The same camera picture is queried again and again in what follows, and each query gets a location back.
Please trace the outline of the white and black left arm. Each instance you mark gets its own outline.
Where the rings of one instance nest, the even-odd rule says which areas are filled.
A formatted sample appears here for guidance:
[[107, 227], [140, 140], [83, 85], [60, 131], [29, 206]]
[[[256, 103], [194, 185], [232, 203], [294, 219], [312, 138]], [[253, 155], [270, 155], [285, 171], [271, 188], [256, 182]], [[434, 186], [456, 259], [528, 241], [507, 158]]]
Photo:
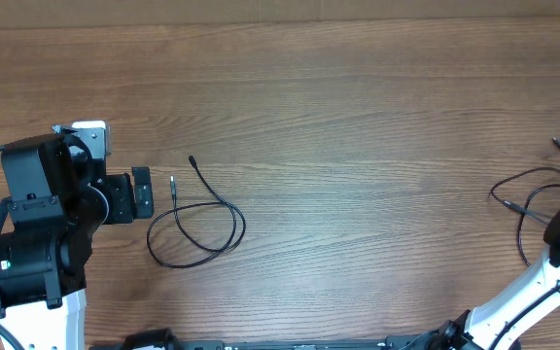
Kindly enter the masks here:
[[109, 175], [74, 134], [1, 147], [0, 336], [8, 349], [85, 346], [85, 265], [94, 233], [154, 214], [150, 170]]

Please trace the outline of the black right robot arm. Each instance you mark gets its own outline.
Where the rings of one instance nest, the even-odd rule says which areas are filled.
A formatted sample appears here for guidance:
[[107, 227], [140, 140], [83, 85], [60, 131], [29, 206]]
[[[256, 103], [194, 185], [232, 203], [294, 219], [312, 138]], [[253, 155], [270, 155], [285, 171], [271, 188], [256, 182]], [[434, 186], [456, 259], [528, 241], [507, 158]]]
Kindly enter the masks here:
[[430, 349], [508, 350], [560, 306], [560, 210], [543, 234], [537, 261], [485, 304], [442, 325]]

